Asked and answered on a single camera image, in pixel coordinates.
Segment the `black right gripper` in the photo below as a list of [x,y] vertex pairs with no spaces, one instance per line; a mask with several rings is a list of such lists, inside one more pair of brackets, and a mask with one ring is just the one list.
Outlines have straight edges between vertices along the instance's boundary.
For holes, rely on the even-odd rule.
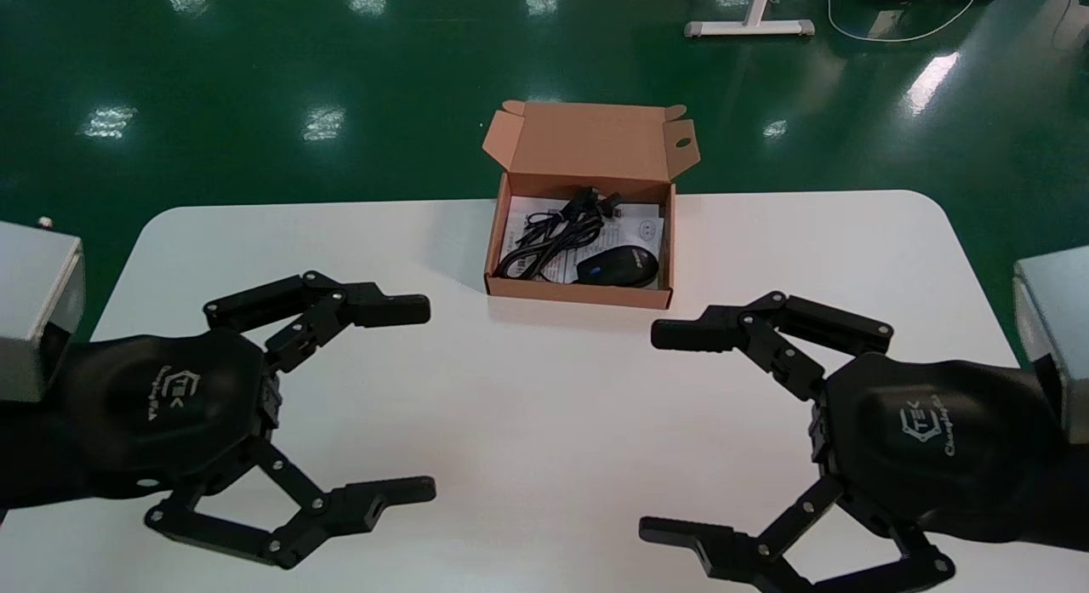
[[[921,528],[968,541],[1065,543],[1064,434],[1032,373],[864,354],[827,379],[819,411],[820,458],[833,477],[822,475],[762,534],[643,516],[639,539],[692,549],[708,578],[760,592],[937,588],[956,568]],[[901,557],[813,583],[787,549],[847,495],[874,510]]]

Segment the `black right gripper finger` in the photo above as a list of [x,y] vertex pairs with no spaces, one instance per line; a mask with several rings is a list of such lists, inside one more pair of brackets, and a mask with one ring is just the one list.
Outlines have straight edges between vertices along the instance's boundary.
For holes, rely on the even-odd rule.
[[744,306],[711,305],[697,319],[658,319],[651,345],[659,350],[738,350],[802,401],[824,388],[824,368],[790,343],[790,337],[832,351],[862,356],[888,353],[893,328],[811,299],[773,291]]

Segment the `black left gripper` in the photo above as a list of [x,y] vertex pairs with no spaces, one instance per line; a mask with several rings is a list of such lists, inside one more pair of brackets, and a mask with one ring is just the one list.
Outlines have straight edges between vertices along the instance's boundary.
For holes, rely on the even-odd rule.
[[[318,271],[211,299],[196,336],[139,334],[74,346],[58,376],[58,407],[81,458],[86,494],[136,499],[174,491],[145,524],[176,543],[242,561],[295,568],[330,539],[374,531],[386,508],[436,498],[430,475],[322,491],[269,438],[289,373],[346,328],[430,321],[423,294],[388,295],[374,282],[337,282]],[[240,334],[287,321],[265,353]],[[271,531],[199,512],[253,468],[297,506]]]

